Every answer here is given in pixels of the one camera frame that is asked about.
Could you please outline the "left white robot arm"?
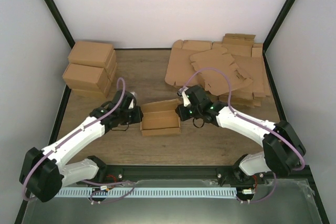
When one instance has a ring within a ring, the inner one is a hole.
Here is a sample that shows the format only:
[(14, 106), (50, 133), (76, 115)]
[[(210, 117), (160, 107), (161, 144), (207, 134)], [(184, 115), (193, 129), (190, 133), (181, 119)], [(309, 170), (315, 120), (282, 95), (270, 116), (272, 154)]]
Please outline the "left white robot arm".
[(69, 163), (84, 147), (120, 125), (142, 121), (135, 92), (119, 90), (113, 100), (95, 108), (73, 131), (53, 144), (27, 151), (19, 182), (24, 192), (32, 193), (42, 202), (54, 198), (68, 185), (85, 182), (102, 184), (107, 178), (107, 165), (96, 156)]

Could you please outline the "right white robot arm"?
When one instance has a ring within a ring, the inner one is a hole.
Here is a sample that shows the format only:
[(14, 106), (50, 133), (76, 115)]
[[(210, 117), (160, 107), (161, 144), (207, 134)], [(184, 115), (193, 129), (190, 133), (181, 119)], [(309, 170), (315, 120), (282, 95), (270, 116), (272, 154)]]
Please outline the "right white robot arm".
[(232, 166), (238, 183), (244, 184), (253, 175), (263, 172), (285, 177), (293, 170), (304, 168), (306, 149), (287, 121), (275, 123), (240, 113), (226, 102), (211, 101), (200, 86), (181, 88), (177, 94), (183, 100), (175, 110), (181, 121), (201, 119), (203, 123), (232, 130), (262, 146), (262, 152), (245, 154)]

